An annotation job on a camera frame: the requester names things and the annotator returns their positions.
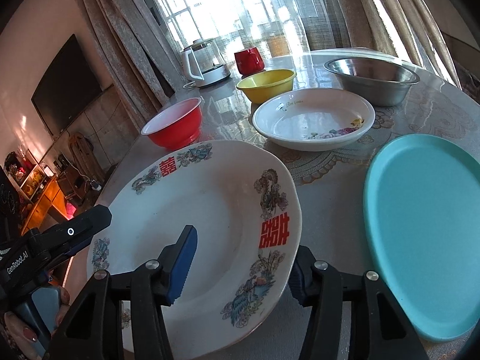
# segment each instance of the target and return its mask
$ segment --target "red mug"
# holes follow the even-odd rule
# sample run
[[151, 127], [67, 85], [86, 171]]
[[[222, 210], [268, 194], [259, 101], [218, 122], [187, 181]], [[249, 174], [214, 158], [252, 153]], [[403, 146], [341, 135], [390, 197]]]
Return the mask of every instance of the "red mug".
[[265, 69], [265, 63], [256, 47], [236, 52], [235, 62], [237, 62], [239, 73], [243, 76], [249, 76]]

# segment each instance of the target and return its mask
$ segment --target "oval turquoise tray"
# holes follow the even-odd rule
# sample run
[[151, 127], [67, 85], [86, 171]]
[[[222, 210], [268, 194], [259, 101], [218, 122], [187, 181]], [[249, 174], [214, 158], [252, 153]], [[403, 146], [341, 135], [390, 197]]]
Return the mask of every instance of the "oval turquoise tray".
[[480, 317], [480, 164], [448, 140], [406, 135], [368, 170], [364, 217], [383, 279], [418, 333], [455, 339]]

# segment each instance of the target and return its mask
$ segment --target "stainless steel bowl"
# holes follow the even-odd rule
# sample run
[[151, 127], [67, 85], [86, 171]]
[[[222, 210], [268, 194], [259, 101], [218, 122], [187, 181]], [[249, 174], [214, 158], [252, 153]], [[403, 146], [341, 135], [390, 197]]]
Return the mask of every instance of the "stainless steel bowl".
[[399, 105], [411, 86], [420, 82], [410, 69], [380, 59], [334, 59], [325, 63], [325, 69], [337, 76], [343, 89], [380, 107]]

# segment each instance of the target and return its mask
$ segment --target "wall-mounted tv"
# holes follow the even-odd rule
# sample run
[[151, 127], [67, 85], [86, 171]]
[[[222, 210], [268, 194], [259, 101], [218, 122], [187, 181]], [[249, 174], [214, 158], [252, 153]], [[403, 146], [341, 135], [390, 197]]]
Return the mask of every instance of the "wall-mounted tv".
[[102, 89], [75, 35], [60, 49], [32, 96], [32, 103], [57, 138]]

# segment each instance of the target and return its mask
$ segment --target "white bowl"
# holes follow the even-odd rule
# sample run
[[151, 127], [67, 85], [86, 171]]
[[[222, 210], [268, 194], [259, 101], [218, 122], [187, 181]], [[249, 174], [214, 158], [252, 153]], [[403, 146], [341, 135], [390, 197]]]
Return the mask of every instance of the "white bowl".
[[253, 125], [280, 146], [305, 152], [338, 149], [358, 140], [374, 124], [375, 110], [351, 92], [309, 88], [283, 93], [262, 104]]
[[[198, 143], [163, 157], [109, 208], [111, 225], [88, 251], [88, 276], [99, 269], [132, 271], [157, 258], [185, 225], [198, 231], [183, 292], [162, 307], [176, 360], [227, 347], [265, 320], [285, 288], [302, 230], [287, 168], [236, 140]], [[129, 302], [123, 306], [123, 345], [133, 351]]]

